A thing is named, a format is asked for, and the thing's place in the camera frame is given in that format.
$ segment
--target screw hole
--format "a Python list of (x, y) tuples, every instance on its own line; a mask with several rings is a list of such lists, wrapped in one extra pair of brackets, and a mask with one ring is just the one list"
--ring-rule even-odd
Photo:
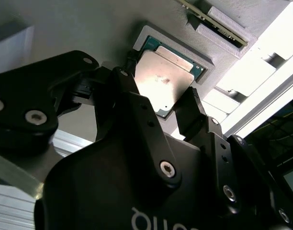
[(145, 104), (142, 104), (142, 105), (141, 105), (141, 108), (143, 108), (143, 109), (147, 109), (147, 106), (146, 106)]
[(225, 156), (222, 156), (222, 159), (223, 159), (226, 163), (228, 163), (228, 159), (227, 159)]
[(150, 126), (150, 127), (154, 127), (154, 126), (155, 126), (155, 124), (154, 124), (153, 121), (148, 121), (147, 124), (148, 124), (148, 126)]
[(32, 119), (35, 119), (37, 121), (40, 121), (42, 119), (42, 117), (40, 115), (38, 115), (38, 114), (33, 114), (32, 115)]

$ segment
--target cpu processor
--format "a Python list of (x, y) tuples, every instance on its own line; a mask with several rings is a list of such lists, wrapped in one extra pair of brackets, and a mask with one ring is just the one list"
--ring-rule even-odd
[(197, 51), (154, 27), (145, 26), (134, 49), (135, 82), (149, 98), (156, 114), (165, 119), (176, 101), (195, 81), (204, 81), (214, 66)]

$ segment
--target white surface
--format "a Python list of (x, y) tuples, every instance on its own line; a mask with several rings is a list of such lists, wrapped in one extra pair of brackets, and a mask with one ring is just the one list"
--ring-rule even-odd
[(233, 112), (239, 106), (238, 102), (223, 93), (220, 93), (216, 89), (212, 89), (204, 98), (204, 101), (228, 114)]
[(227, 72), (217, 87), (250, 96), (275, 70), (255, 50), (251, 50)]
[(245, 138), (254, 129), (259, 127), (263, 122), (265, 122), (269, 117), (283, 108), (288, 102), (293, 99), (293, 86), (286, 90), (279, 98), (277, 98), (270, 106), (264, 109), (260, 114), (248, 122), (242, 127), (236, 134), (242, 138)]
[(208, 116), (212, 116), (214, 119), (216, 119), (219, 123), (221, 123), (226, 117), (227, 114), (216, 107), (206, 103), (205, 101), (202, 101), (202, 105), (204, 107), (204, 110)]
[(258, 45), (285, 60), (293, 55), (293, 2), (259, 37)]
[(178, 139), (178, 140), (184, 140), (185, 139), (185, 137), (180, 134), (180, 130), (179, 130), (178, 127), (174, 130), (174, 132), (171, 134), (171, 136), (174, 137), (175, 139)]
[(278, 88), (293, 74), (293, 56), (256, 89), (233, 113), (222, 123), (222, 132), (225, 133), (239, 122), (249, 111), (254, 109), (271, 92)]

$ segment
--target gray plastic part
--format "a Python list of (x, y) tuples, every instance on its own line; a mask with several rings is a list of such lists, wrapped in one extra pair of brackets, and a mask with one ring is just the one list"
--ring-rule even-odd
[(230, 30), (231, 32), (240, 36), (243, 40), (245, 40), (248, 45), (242, 46), (241, 48), (235, 47), (229, 41), (222, 38), (220, 35), (216, 34), (205, 25), (199, 23), (199, 19), (196, 17), (189, 17), (188, 23), (193, 26), (197, 33), (203, 35), (204, 37), (208, 38), (210, 41), (215, 43), (216, 45), (220, 46), (222, 49), (226, 50), (233, 56), (237, 57), (238, 59), (242, 58), (243, 55), (250, 50), (250, 48), (254, 45), (257, 41), (257, 37), (243, 28), (241, 25), (237, 24), (231, 18), (223, 14), (219, 11), (216, 7), (212, 6), (207, 13), (215, 21), (219, 22), (225, 28)]
[(190, 46), (186, 45), (177, 38), (165, 33), (156, 26), (150, 24), (147, 24), (143, 27), (133, 46), (133, 49), (140, 51), (148, 36), (157, 39), (158, 41), (166, 44), (170, 48), (174, 49), (175, 51), (196, 62), (198, 65), (202, 66), (204, 68), (204, 71), (196, 80), (198, 84), (202, 84), (215, 69), (213, 62), (209, 57), (192, 49)]
[(17, 21), (0, 25), (0, 73), (28, 63), (33, 35), (33, 26)]

